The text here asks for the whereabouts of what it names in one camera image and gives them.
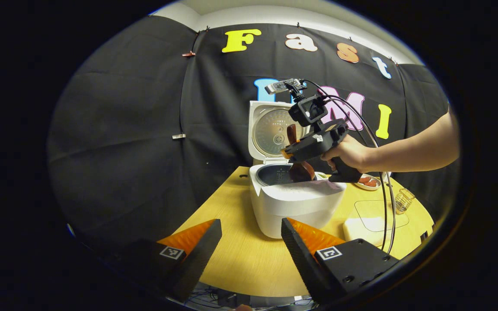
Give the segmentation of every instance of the wooden table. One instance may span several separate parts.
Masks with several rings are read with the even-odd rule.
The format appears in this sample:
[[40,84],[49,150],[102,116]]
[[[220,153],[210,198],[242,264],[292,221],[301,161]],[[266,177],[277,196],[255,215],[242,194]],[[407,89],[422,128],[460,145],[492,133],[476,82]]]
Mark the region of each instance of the wooden table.
[[[265,297],[308,295],[283,240],[268,238],[259,229],[249,197],[249,178],[240,177],[248,174],[248,167],[238,167],[176,230],[179,232],[214,218],[221,220],[222,238],[200,282],[245,295]],[[391,184],[393,194],[396,195],[402,187],[393,179]],[[389,200],[388,186],[386,186],[386,195]],[[350,218],[373,216],[383,219],[381,189],[367,191],[348,184],[340,207],[328,224],[320,230],[345,239],[338,213],[343,206],[352,208]],[[391,228],[389,217],[388,225],[388,228]],[[391,255],[400,259],[409,254],[421,244],[420,236],[424,232],[431,234],[432,225],[433,220],[430,215],[415,199],[405,214],[396,216],[395,242]],[[389,246],[390,232],[391,230],[387,233],[385,250]]]

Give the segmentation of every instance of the wooden spatula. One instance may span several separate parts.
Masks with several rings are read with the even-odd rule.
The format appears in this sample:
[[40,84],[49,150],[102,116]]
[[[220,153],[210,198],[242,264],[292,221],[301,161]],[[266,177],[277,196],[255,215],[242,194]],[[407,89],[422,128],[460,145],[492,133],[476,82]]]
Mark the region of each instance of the wooden spatula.
[[[291,124],[287,127],[287,139],[289,140],[289,144],[297,143],[297,130],[295,124]],[[314,169],[306,161],[302,163],[293,163],[292,167],[289,169],[289,177],[296,183],[301,181],[313,181]]]

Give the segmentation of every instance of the white wall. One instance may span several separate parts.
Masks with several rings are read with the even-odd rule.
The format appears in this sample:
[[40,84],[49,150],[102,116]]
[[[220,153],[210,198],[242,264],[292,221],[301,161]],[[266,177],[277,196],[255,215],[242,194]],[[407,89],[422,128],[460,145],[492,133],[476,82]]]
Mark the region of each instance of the white wall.
[[309,10],[287,6],[242,6],[200,15],[195,10],[192,10],[192,8],[176,2],[161,8],[157,12],[154,12],[153,15],[176,20],[195,31],[204,30],[206,26],[216,28],[219,26],[249,23],[297,25],[299,22],[301,27],[321,30],[344,38],[351,37],[357,43],[373,49],[386,57],[392,57],[397,63],[417,63],[423,65],[419,57],[396,37],[374,26],[371,22],[353,12],[345,10],[344,14],[351,15],[350,20],[353,24],[361,23],[363,28],[372,30],[374,33],[386,38],[390,43],[387,43],[386,40],[379,38],[369,31],[342,20]]

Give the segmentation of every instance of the white rice cooker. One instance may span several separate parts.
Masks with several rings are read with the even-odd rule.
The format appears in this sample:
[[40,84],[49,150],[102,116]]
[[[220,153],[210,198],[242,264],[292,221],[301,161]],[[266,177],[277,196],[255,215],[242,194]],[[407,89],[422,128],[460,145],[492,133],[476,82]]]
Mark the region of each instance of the white rice cooker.
[[313,181],[295,183],[290,179],[291,164],[281,152],[289,145],[287,127],[296,124],[298,138],[309,131],[289,116],[291,106],[268,101],[249,105],[249,153],[262,161],[249,169],[251,203],[259,228],[271,238],[282,238],[283,217],[322,228],[340,206],[347,188],[346,183],[332,183],[320,172]]

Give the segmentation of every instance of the plate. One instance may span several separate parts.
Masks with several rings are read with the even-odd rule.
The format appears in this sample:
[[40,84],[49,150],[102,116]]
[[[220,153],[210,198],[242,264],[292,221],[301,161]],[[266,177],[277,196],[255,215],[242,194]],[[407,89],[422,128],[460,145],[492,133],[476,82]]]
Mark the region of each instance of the plate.
[[378,190],[380,188],[380,184],[381,183],[380,183],[379,179],[377,179],[374,176],[368,175],[368,174],[363,174],[361,178],[364,178],[364,177],[370,177],[371,180],[374,179],[376,181],[377,186],[376,187],[370,187],[370,186],[367,186],[367,185],[363,185],[361,183],[354,183],[354,185],[356,185],[357,187],[361,187],[362,189],[365,189],[365,190]]

